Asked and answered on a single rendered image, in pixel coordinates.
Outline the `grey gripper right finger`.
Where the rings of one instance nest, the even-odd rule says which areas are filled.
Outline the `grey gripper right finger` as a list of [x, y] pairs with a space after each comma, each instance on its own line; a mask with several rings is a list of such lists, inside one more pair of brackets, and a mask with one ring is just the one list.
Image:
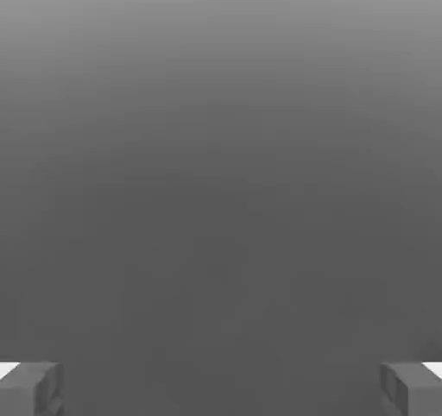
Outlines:
[[383, 362], [385, 416], [442, 416], [442, 362]]

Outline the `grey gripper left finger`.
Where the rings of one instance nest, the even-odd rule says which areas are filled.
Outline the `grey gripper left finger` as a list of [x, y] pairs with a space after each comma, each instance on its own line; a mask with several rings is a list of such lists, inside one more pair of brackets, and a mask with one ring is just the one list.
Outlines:
[[0, 416], [65, 416], [59, 362], [0, 362]]

